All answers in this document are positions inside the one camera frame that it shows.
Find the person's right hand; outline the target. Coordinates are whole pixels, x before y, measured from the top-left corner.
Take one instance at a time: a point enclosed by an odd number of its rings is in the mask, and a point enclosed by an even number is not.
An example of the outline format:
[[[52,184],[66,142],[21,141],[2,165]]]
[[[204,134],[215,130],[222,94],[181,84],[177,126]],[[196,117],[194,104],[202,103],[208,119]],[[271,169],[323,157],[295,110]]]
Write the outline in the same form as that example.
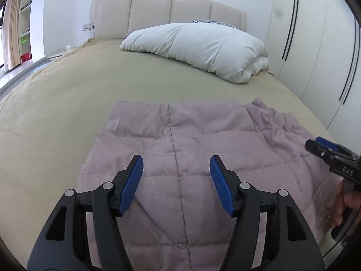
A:
[[[344,180],[337,186],[336,198],[331,215],[330,228],[334,229],[343,222],[343,213],[347,207],[352,210],[359,210],[361,205],[360,192],[349,192],[344,194]]]

